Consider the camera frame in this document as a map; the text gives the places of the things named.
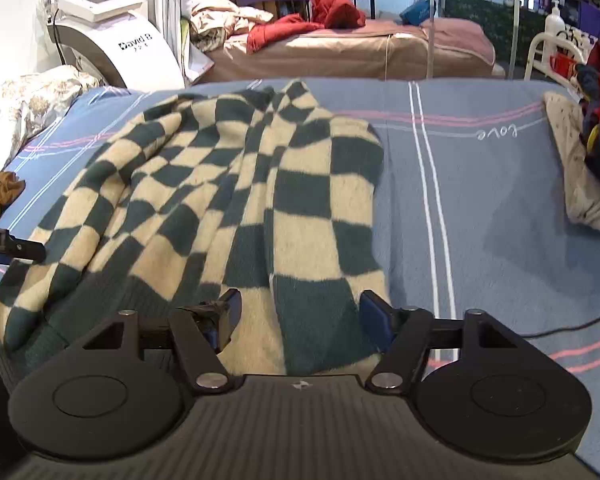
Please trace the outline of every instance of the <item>black cable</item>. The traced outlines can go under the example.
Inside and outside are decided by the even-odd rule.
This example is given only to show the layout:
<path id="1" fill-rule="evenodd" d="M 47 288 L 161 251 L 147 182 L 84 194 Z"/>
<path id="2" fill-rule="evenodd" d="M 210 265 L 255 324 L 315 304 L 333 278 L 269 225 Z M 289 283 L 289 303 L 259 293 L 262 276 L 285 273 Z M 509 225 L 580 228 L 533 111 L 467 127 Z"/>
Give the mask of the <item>black cable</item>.
<path id="1" fill-rule="evenodd" d="M 62 50 L 60 49 L 60 32 L 58 32 L 58 28 L 56 27 L 56 16 L 58 15 L 58 12 L 60 11 L 60 9 L 56 9 L 56 13 L 54 14 L 54 22 L 52 25 L 52 28 L 54 30 L 54 41 L 56 42 L 56 48 L 58 49 L 58 56 L 60 56 L 60 62 L 63 65 L 66 65 L 66 61 L 64 60 L 64 56 L 62 55 Z"/>
<path id="2" fill-rule="evenodd" d="M 559 334 L 561 332 L 577 332 L 578 330 L 582 330 L 584 328 L 589 328 L 590 326 L 595 325 L 600 322 L 600 317 L 592 319 L 591 321 L 587 321 L 581 325 L 576 326 L 561 326 L 558 328 L 554 328 L 552 330 L 547 330 L 546 332 L 538 332 L 536 334 L 523 334 L 522 337 L 524 339 L 540 339 L 541 337 L 547 337 L 554 334 Z"/>

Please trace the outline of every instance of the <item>green and cream checkered fabric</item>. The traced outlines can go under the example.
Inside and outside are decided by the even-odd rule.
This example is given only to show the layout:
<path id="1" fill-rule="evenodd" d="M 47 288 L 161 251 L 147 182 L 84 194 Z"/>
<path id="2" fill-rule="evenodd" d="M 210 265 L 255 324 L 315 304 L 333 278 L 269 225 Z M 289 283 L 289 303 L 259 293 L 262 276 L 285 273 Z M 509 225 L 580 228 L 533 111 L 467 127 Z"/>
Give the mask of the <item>green and cream checkered fabric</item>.
<path id="1" fill-rule="evenodd" d="M 242 293 L 221 359 L 234 373 L 307 375 L 365 362 L 362 290 L 382 147 L 301 82 L 172 98 L 94 155 L 32 238 L 42 264 L 0 283 L 0 370 L 21 377 L 122 308 L 163 317 Z"/>

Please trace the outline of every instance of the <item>white pole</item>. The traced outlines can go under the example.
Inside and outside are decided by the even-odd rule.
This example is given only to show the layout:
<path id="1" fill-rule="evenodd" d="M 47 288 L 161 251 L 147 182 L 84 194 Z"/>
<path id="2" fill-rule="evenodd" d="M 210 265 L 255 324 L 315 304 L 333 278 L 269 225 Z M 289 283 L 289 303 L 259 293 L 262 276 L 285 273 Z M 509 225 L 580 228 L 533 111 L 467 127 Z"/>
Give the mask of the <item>white pole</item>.
<path id="1" fill-rule="evenodd" d="M 513 34 L 511 38 L 511 58 L 509 59 L 509 79 L 513 79 L 518 52 L 518 27 L 520 26 L 520 0 L 513 0 Z"/>
<path id="2" fill-rule="evenodd" d="M 436 23 L 434 18 L 435 0 L 429 0 L 429 19 L 431 28 L 429 29 L 429 52 L 427 53 L 427 79 L 433 77 L 433 51 L 435 50 L 434 38 L 436 35 Z"/>

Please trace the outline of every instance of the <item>metal screw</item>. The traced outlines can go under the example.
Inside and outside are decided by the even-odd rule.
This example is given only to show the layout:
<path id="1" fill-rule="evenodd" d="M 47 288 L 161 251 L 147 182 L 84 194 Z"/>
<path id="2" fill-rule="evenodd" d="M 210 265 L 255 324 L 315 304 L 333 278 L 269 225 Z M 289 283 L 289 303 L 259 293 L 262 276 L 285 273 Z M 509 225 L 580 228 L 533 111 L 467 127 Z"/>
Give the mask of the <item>metal screw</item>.
<path id="1" fill-rule="evenodd" d="M 201 374 L 196 379 L 196 384 L 201 388 L 208 388 L 209 390 L 216 390 L 218 388 L 222 388 L 225 384 L 229 382 L 229 379 L 224 374 L 219 374 L 216 372 L 208 372 L 206 374 Z"/>
<path id="2" fill-rule="evenodd" d="M 382 372 L 376 374 L 371 378 L 373 386 L 382 388 L 384 390 L 393 390 L 402 384 L 402 377 L 391 372 Z"/>

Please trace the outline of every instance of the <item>white stripe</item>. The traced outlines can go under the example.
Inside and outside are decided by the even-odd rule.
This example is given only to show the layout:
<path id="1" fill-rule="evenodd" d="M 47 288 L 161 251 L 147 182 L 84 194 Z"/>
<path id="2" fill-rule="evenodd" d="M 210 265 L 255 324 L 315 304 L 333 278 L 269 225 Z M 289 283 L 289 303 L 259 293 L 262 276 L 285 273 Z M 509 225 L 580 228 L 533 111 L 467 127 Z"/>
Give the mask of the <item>white stripe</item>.
<path id="1" fill-rule="evenodd" d="M 51 135 L 53 134 L 54 131 L 56 131 L 58 129 L 58 126 L 60 126 L 60 124 L 62 123 L 62 121 L 64 121 L 64 118 L 66 116 L 62 116 L 61 118 L 56 118 L 50 125 L 48 128 L 46 128 L 45 130 L 45 134 L 42 137 L 42 140 L 40 140 L 40 142 L 36 145 L 33 146 L 34 148 L 41 148 L 42 146 L 45 145 L 45 143 L 48 141 L 49 137 L 51 137 Z M 14 171 L 14 173 L 18 173 L 22 167 L 27 163 L 28 160 L 30 160 L 33 156 L 33 154 L 35 153 L 35 150 L 33 150 L 32 152 L 29 153 L 29 155 L 26 156 L 26 158 L 17 166 L 17 168 Z"/>
<path id="2" fill-rule="evenodd" d="M 60 124 L 62 123 L 62 121 L 64 120 L 66 116 L 62 116 L 61 118 L 56 118 L 45 130 L 45 134 L 42 137 L 42 140 L 38 143 L 38 146 L 44 146 L 45 142 L 48 141 L 49 137 L 51 137 L 51 135 L 53 134 L 54 131 L 56 131 L 58 129 L 58 126 L 60 126 Z M 21 170 L 21 168 L 27 163 L 27 161 L 29 159 L 31 159 L 31 155 L 32 153 L 29 153 L 29 156 L 26 157 L 17 167 L 15 170 L 13 170 L 14 173 L 18 173 L 18 171 Z"/>
<path id="3" fill-rule="evenodd" d="M 76 153 L 74 155 L 74 157 L 68 162 L 66 163 L 57 173 L 56 175 L 49 181 L 47 182 L 42 189 L 40 189 L 31 200 L 29 200 L 29 203 L 22 209 L 22 211 L 20 211 L 18 213 L 18 215 L 16 216 L 16 218 L 13 219 L 13 222 L 11 222 L 11 225 L 9 225 L 8 229 L 11 230 L 14 227 L 16 227 L 16 225 L 20 222 L 20 220 L 23 218 L 23 216 L 29 211 L 29 209 L 38 201 L 38 199 L 45 193 L 45 191 L 58 179 L 60 178 L 60 176 L 68 169 L 71 167 L 71 165 L 78 160 L 78 158 L 80 158 L 80 156 L 87 150 L 89 149 L 94 142 L 96 142 L 97 140 L 100 139 L 100 136 L 102 134 L 107 133 L 113 126 L 115 126 L 115 124 L 117 124 L 118 122 L 120 122 L 120 120 L 122 120 L 133 108 L 135 108 L 138 103 L 144 99 L 145 97 L 149 96 L 150 94 L 142 94 L 141 96 L 139 96 L 131 106 L 129 106 L 129 108 L 127 108 L 117 119 L 115 119 L 113 122 L 111 122 L 108 126 L 106 126 L 103 130 L 101 130 L 95 137 L 93 137 L 93 139 L 90 140 L 90 142 L 85 145 L 80 152 Z"/>
<path id="4" fill-rule="evenodd" d="M 440 230 L 442 231 L 442 247 L 445 253 L 445 268 L 446 268 L 446 286 L 449 294 L 449 309 L 451 310 L 451 319 L 456 318 L 456 294 L 454 292 L 454 279 L 451 275 L 451 257 L 449 256 L 449 241 L 446 236 L 446 225 L 445 215 L 442 213 L 442 200 L 440 200 L 440 183 L 438 182 L 438 172 L 436 171 L 436 164 L 433 161 L 433 154 L 431 153 L 431 145 L 429 144 L 429 137 L 427 136 L 427 128 L 424 125 L 424 112 L 422 111 L 422 99 L 420 98 L 420 85 L 416 85 L 418 91 L 418 108 L 420 108 L 420 120 L 422 121 L 422 136 L 424 137 L 424 143 L 427 147 L 427 153 L 429 154 L 429 163 L 431 164 L 431 173 L 433 174 L 433 187 L 436 191 L 436 206 L 438 207 L 438 217 L 440 218 Z M 458 359 L 458 349 L 454 349 L 454 360 Z"/>
<path id="5" fill-rule="evenodd" d="M 416 117 L 413 110 L 413 89 L 409 83 L 409 100 L 411 102 L 411 121 L 413 121 L 413 139 L 416 141 L 418 164 L 420 165 L 420 179 L 422 180 L 422 200 L 424 202 L 424 217 L 427 221 L 427 235 L 429 235 L 429 261 L 431 264 L 431 287 L 433 293 L 433 314 L 440 317 L 440 300 L 438 298 L 438 273 L 436 270 L 436 249 L 433 244 L 433 228 L 431 226 L 431 213 L 429 211 L 429 192 L 427 190 L 427 177 L 424 173 L 424 162 L 420 150 L 420 140 L 416 130 Z M 434 350 L 434 358 L 440 360 L 440 350 Z"/>
<path id="6" fill-rule="evenodd" d="M 96 99 L 98 99 L 101 95 L 104 95 L 108 92 L 109 90 L 105 87 L 105 89 L 102 92 L 96 92 L 96 95 L 94 95 L 89 102 L 87 103 L 87 106 L 91 105 Z"/>

